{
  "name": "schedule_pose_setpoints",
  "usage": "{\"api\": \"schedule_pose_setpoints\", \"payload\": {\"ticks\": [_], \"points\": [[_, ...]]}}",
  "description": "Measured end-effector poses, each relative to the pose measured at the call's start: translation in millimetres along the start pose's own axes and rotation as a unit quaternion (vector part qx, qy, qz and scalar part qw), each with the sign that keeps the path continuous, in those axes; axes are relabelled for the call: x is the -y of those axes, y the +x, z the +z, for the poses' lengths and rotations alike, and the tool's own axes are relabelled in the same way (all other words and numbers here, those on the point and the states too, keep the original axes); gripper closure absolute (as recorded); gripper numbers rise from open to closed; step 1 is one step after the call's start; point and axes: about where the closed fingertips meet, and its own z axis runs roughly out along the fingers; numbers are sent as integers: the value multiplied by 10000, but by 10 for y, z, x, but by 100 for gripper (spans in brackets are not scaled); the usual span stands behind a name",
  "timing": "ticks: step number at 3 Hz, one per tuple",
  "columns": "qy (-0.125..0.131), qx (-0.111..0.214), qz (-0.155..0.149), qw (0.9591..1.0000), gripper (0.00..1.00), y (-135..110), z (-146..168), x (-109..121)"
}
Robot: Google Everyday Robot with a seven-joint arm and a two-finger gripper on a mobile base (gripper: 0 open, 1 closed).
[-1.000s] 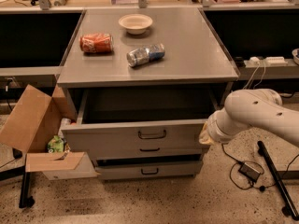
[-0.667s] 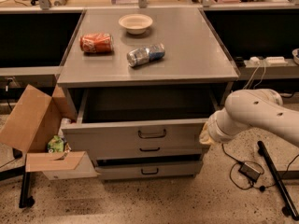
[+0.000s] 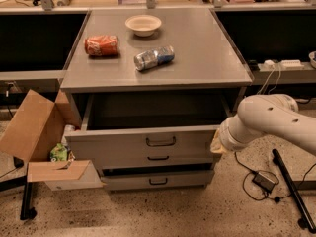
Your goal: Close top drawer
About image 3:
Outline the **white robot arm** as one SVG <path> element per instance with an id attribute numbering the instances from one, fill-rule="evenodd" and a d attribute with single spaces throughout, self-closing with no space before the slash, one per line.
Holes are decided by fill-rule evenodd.
<path id="1" fill-rule="evenodd" d="M 316 118 L 301 115 L 296 101 L 286 94 L 244 98 L 237 113 L 227 118 L 214 134 L 210 150 L 215 153 L 241 151 L 267 134 L 316 155 Z"/>

